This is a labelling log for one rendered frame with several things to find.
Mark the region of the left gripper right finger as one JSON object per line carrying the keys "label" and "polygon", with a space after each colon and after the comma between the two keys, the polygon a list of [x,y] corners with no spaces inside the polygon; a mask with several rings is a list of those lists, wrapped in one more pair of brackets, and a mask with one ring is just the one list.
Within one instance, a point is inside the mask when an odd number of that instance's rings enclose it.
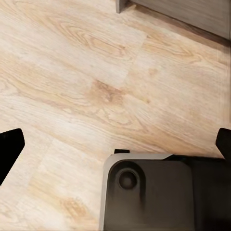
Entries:
{"label": "left gripper right finger", "polygon": [[220,128],[218,131],[216,146],[231,167],[231,130]]}

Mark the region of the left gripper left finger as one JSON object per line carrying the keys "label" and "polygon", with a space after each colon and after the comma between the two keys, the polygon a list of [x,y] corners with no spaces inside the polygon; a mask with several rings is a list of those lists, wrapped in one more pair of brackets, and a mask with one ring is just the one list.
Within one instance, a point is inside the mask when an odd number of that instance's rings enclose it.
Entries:
{"label": "left gripper left finger", "polygon": [[0,185],[4,182],[24,147],[25,140],[21,128],[0,133]]}

